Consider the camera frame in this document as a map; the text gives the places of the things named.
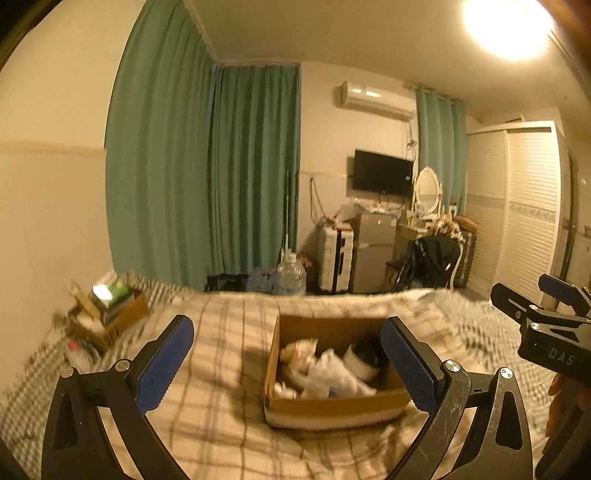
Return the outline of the person's right hand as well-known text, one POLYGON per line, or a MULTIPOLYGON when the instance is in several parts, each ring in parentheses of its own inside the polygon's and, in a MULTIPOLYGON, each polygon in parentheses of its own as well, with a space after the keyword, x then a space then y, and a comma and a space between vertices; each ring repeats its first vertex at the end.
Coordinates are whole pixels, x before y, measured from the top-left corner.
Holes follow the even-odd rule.
POLYGON ((556 374, 550 384, 548 395, 552 398, 549 407, 548 420, 545 427, 545 436, 551 437, 557 430, 567 410, 569 402, 575 402, 578 408, 586 412, 590 409, 591 391, 589 386, 581 382, 575 382, 575 390, 571 394, 566 393, 567 379, 560 374, 556 374))

